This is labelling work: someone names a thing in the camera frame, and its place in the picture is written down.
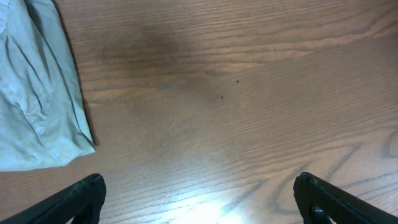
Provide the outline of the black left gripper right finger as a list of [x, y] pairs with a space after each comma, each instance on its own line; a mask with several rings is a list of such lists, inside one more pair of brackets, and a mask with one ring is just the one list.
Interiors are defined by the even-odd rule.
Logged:
[[296, 177], [294, 198], [304, 224], [396, 224], [397, 217], [309, 173]]

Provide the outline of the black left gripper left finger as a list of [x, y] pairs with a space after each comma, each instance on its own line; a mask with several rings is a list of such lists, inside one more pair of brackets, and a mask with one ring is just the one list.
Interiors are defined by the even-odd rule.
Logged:
[[100, 174], [91, 174], [1, 224], [98, 224], [106, 197]]

